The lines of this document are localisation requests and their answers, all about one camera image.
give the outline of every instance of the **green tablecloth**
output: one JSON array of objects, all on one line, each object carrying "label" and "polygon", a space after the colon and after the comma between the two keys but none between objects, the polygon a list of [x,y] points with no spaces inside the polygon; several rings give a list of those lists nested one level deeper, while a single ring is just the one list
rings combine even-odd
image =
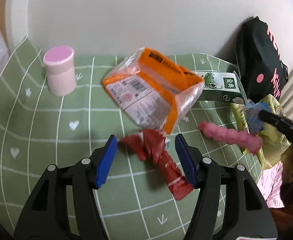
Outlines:
[{"label": "green tablecloth", "polygon": [[[123,57],[76,57],[77,88],[70,95],[56,97],[46,85],[41,55],[25,39],[0,77],[0,222],[10,233],[48,165],[74,165],[102,147],[110,134],[122,138],[139,130],[101,86],[103,77]],[[226,72],[231,67],[206,54],[169,58],[190,70]],[[204,156],[225,166],[241,163],[257,181],[261,174],[257,157],[243,156],[235,145],[221,145],[204,138],[197,130],[202,120],[228,128],[236,125],[228,104],[198,101],[168,136],[173,159],[179,163],[173,142],[181,132],[188,144],[200,149]],[[69,221],[72,231],[77,232],[72,188],[68,187],[67,192]],[[182,240],[198,193],[194,190],[176,202],[156,167],[119,149],[107,182],[95,192],[95,197],[112,240]],[[224,200],[225,187],[221,187],[216,230],[223,221]]]}]

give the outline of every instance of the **pink dot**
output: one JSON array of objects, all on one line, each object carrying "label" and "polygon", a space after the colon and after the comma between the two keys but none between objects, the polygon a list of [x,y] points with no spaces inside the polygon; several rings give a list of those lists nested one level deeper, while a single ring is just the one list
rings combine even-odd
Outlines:
[{"label": "pink dot", "polygon": [[261,83],[261,82],[263,81],[263,79],[264,79],[264,75],[261,73],[261,74],[259,74],[259,75],[257,76],[256,81],[257,81],[258,83]]}]

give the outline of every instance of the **black bag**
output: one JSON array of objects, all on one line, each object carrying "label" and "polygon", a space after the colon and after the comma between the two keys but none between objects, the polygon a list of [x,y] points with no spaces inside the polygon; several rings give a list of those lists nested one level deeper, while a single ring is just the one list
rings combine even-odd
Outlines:
[{"label": "black bag", "polygon": [[256,17],[243,24],[235,55],[247,98],[257,103],[271,94],[279,100],[288,82],[288,68],[265,22]]}]

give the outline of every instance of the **red snack wrapper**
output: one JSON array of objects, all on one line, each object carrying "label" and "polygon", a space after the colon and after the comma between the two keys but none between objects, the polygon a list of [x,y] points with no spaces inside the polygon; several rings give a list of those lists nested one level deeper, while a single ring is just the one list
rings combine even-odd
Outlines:
[{"label": "red snack wrapper", "polygon": [[138,155],[141,161],[152,159],[164,177],[175,200],[181,200],[194,188],[177,167],[168,152],[164,149],[165,137],[155,130],[142,130],[142,135],[130,135],[120,140],[127,144]]}]

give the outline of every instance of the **pink cylindrical container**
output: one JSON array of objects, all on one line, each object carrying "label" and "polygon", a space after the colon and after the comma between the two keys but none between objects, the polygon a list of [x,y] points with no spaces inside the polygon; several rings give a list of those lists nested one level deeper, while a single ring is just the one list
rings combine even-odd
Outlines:
[{"label": "pink cylindrical container", "polygon": [[74,49],[58,46],[50,49],[43,57],[49,90],[56,96],[65,96],[76,88]]}]

